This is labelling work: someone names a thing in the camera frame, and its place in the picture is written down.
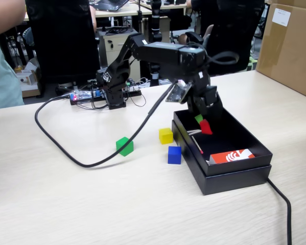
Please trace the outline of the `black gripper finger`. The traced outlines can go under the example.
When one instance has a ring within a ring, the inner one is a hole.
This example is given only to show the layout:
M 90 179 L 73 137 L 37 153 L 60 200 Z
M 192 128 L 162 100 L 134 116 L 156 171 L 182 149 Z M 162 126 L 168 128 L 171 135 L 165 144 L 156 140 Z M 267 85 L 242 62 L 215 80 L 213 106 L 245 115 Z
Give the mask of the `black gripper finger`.
M 219 122 L 221 121 L 223 113 L 223 104 L 221 99 L 217 99 L 215 103 L 210 105 L 207 109 L 207 115 L 205 119 L 208 121 L 211 128 L 217 127 Z
M 200 124 L 204 120 L 202 114 L 198 111 L 197 108 L 194 107 L 194 104 L 191 101 L 187 103 L 187 106 L 189 112 L 194 116 L 195 121 Z

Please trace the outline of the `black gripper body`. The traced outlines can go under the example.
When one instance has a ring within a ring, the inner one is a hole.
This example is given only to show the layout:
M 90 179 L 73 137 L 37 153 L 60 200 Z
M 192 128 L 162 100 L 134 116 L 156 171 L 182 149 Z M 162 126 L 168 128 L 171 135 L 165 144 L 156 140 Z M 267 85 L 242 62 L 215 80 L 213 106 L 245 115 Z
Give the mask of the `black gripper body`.
M 210 85 L 208 73 L 196 73 L 189 80 L 191 85 L 186 103 L 190 113 L 218 113 L 219 95 L 217 86 Z

